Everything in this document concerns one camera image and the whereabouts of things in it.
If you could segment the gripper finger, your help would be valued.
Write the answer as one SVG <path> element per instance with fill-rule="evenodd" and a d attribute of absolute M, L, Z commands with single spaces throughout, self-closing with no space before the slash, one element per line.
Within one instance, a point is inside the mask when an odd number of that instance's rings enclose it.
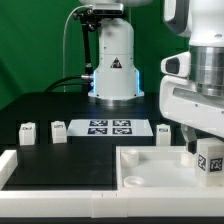
<path fill-rule="evenodd" d="M 186 142 L 187 151 L 195 154 L 197 151 L 197 136 L 195 129 L 186 125 L 182 125 L 181 132 Z"/>

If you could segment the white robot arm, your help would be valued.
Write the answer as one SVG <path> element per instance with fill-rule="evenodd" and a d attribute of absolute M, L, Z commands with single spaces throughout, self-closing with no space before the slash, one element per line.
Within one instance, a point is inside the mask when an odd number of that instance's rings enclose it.
<path fill-rule="evenodd" d="M 133 64 L 133 28 L 124 8 L 153 0 L 80 0 L 87 28 L 99 31 L 99 66 L 89 77 L 91 100 L 127 104 L 144 96 Z M 185 141 L 196 129 L 224 138 L 224 0 L 164 0 L 163 21 L 189 38 L 189 50 L 161 62 L 159 108 L 181 124 Z"/>

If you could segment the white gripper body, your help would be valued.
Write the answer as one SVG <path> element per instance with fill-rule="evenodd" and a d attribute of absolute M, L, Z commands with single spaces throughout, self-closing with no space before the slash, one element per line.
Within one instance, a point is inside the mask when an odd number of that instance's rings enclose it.
<path fill-rule="evenodd" d="M 170 120 L 224 138 L 224 98 L 202 95 L 189 79 L 190 52 L 161 62 L 159 108 Z"/>

